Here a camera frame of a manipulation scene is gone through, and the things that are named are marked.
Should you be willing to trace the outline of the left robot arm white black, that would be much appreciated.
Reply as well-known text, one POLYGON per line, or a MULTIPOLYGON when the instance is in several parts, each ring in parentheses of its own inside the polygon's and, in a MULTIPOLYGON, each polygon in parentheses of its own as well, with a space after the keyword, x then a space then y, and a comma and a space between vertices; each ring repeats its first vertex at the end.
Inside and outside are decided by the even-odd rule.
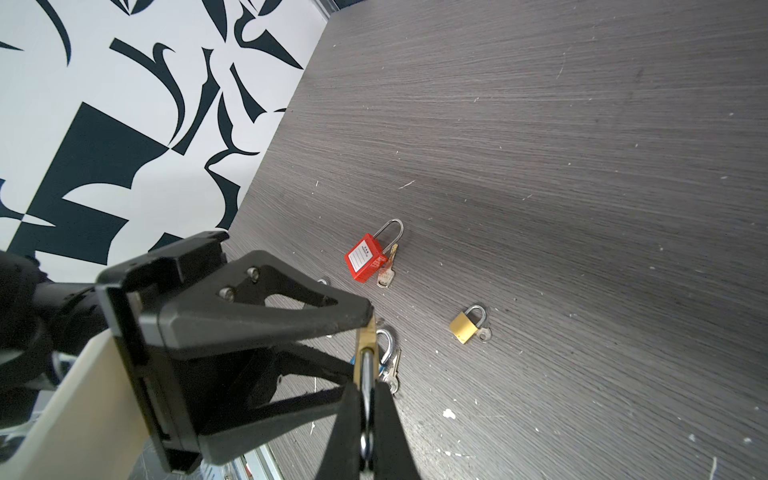
POLYGON ((77 355, 108 331, 162 466, 225 464, 333 415, 352 365, 308 346, 372 319, 371 302, 320 283, 274 255, 228 260, 207 231, 56 283, 29 258, 1 256, 1 423, 28 416, 34 392, 62 380, 56 353, 77 355))

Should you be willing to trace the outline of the blue padlock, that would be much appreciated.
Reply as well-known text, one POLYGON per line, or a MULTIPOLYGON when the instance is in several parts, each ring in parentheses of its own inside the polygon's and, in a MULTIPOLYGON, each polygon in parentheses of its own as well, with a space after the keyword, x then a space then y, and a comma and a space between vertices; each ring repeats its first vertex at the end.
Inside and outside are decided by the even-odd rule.
MULTIPOLYGON (((402 350, 397 341, 394 330, 387 326, 376 326, 377 343, 379 354, 379 368, 376 384, 383 382, 389 386, 392 394, 396 394, 400 388, 398 379, 399 363, 402 356, 402 350)), ((356 335, 355 331, 355 353, 356 353, 356 335)), ((354 353, 354 372, 355 372, 355 353, 354 353)))

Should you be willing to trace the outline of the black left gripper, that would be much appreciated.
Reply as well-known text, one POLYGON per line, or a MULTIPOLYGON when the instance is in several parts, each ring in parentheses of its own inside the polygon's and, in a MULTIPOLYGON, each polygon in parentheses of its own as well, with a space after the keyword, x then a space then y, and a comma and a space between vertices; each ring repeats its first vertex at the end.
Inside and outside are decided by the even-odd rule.
POLYGON ((228 238, 222 230, 204 231, 113 265, 95 283, 160 464, 170 473, 190 474, 202 457, 223 465, 336 414, 353 365, 288 343, 362 328, 373 315, 368 299, 323 285, 266 251, 226 264, 228 238), (256 348, 197 443, 180 364, 172 358, 256 348), (278 379, 289 375, 335 387, 275 401, 278 379))

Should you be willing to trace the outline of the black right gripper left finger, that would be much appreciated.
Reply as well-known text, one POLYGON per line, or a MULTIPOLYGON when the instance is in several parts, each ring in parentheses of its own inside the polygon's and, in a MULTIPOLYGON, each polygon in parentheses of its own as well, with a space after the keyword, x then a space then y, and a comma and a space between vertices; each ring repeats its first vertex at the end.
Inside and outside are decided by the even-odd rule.
POLYGON ((351 383, 344 389, 334 427, 315 479, 358 480, 362 433, 361 394, 358 387, 351 383))

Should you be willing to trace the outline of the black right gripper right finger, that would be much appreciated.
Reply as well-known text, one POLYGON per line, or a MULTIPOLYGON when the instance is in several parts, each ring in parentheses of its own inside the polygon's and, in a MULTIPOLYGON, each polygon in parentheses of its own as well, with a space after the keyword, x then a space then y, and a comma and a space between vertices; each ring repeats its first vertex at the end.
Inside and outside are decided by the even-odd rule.
POLYGON ((376 382, 373 393, 371 465, 376 480, 418 480, 420 474, 408 445, 390 387, 376 382))

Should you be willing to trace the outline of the red safety padlock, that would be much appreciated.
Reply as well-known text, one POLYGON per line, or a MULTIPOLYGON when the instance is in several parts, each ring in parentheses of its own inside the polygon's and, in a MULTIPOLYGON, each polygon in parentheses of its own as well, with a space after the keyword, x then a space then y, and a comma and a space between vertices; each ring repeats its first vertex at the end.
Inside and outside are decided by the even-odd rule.
POLYGON ((394 218, 382 225, 374 234, 366 233, 351 250, 344 255, 344 260, 352 278, 360 283, 365 283, 376 274, 393 256, 394 247, 400 241, 404 233, 404 224, 394 218), (383 247, 379 236, 390 226, 397 226, 399 231, 388 245, 383 247))

